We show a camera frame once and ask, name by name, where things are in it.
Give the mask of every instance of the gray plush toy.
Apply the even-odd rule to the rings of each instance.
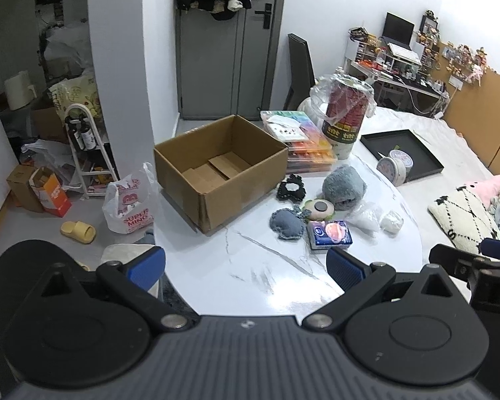
[[[324,198],[333,203],[336,211],[352,209],[361,201],[366,191],[367,184],[349,165],[336,168],[324,179],[322,185]]]
[[[305,230],[304,220],[311,214],[307,209],[301,210],[298,205],[292,209],[280,209],[270,217],[269,225],[282,240],[298,240]]]

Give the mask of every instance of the white keyboard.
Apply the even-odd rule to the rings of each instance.
[[[418,65],[422,65],[417,53],[411,51],[410,49],[405,49],[395,44],[389,44],[389,48],[391,49],[393,56],[416,63]]]

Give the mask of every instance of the round white table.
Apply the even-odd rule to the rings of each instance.
[[[383,261],[397,271],[419,272],[422,244],[414,216],[398,190],[360,154],[370,155],[357,143],[350,158],[337,165],[353,166],[367,183],[364,199],[385,212],[393,209],[404,218],[404,226],[395,237],[386,232],[369,236],[349,226],[353,244],[348,252],[366,264]],[[317,198],[326,175],[302,175],[306,200]],[[285,242],[269,228],[270,215],[291,205],[276,200],[273,191],[223,228],[204,235],[162,191],[156,245],[164,248],[166,274],[187,304],[200,315],[296,315],[301,322],[340,296],[343,291],[326,272],[325,251],[310,250],[307,235]]]

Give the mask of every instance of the white pillow with black pattern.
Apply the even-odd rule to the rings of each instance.
[[[500,240],[493,216],[467,187],[438,198],[428,210],[459,250],[481,254],[479,246],[485,238]]]

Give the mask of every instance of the white kettle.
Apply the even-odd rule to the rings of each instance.
[[[10,110],[22,108],[37,97],[28,71],[20,71],[14,77],[7,79],[4,86]]]

